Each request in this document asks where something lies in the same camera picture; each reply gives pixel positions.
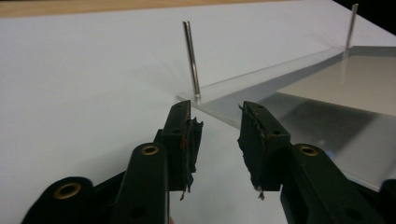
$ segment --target white tabletop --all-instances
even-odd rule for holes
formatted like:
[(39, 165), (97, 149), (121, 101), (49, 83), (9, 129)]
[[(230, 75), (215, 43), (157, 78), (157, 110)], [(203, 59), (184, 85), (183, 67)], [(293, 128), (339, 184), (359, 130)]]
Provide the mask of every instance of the white tabletop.
[[(20, 223), (53, 182), (95, 185), (152, 141), (191, 89), (182, 21), (202, 86), (344, 45), (350, 11), (333, 1), (180, 7), (0, 20), (0, 223)], [(396, 46), (358, 17), (353, 45)], [(171, 193), (176, 223), (286, 223), (279, 192), (249, 180), (239, 131), (205, 123), (191, 194)]]

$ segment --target clear acrylic plate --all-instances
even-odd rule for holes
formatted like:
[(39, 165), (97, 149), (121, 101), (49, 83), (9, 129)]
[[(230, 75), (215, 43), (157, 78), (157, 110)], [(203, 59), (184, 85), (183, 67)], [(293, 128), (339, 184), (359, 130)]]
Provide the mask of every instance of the clear acrylic plate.
[(239, 129), (244, 101), (259, 103), (291, 142), (325, 150), (351, 180), (378, 190), (396, 178), (396, 48), (328, 49), (177, 96)]

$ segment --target brass grommet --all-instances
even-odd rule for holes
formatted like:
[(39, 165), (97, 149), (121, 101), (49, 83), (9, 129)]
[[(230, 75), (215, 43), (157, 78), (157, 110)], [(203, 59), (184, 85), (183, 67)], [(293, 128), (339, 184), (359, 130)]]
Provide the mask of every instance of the brass grommet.
[(80, 190), (81, 184), (77, 182), (67, 183), (56, 189), (53, 197), (58, 200), (68, 199), (78, 194)]
[(159, 152), (160, 149), (158, 147), (155, 146), (146, 146), (142, 148), (142, 154), (145, 156), (151, 156), (156, 154), (157, 152)]
[(318, 155), (318, 150), (313, 147), (309, 147), (309, 146), (301, 146), (300, 151), (303, 152), (303, 154), (305, 154), (306, 156), (317, 156)]

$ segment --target vertical metal pin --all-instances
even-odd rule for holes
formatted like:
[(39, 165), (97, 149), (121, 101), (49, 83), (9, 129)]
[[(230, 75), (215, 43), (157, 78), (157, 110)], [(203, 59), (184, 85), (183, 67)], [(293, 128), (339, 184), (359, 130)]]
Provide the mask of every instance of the vertical metal pin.
[(347, 33), (346, 49), (351, 48), (350, 40), (352, 39), (353, 27), (355, 26), (356, 14), (358, 13), (358, 6), (359, 6), (359, 4), (354, 4), (352, 6), (352, 16), (350, 18), (349, 31)]
[(183, 21), (183, 25), (184, 25), (184, 32), (186, 34), (187, 48), (189, 50), (189, 56), (190, 56), (192, 86), (193, 86), (193, 90), (194, 90), (194, 95), (196, 98), (201, 98), (201, 92), (200, 92), (199, 82), (198, 82), (197, 66), (196, 66), (195, 57), (194, 57), (194, 48), (192, 46), (190, 22)]

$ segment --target transparent plastic sheet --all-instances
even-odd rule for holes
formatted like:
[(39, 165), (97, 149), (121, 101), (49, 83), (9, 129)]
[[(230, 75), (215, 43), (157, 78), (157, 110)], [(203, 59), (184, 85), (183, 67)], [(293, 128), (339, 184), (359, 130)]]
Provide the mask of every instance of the transparent plastic sheet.
[(349, 179), (378, 190), (396, 178), (395, 60), (393, 47), (328, 49), (202, 87), (200, 99), (177, 99), (237, 129), (238, 105), (264, 105), (293, 144), (321, 147)]

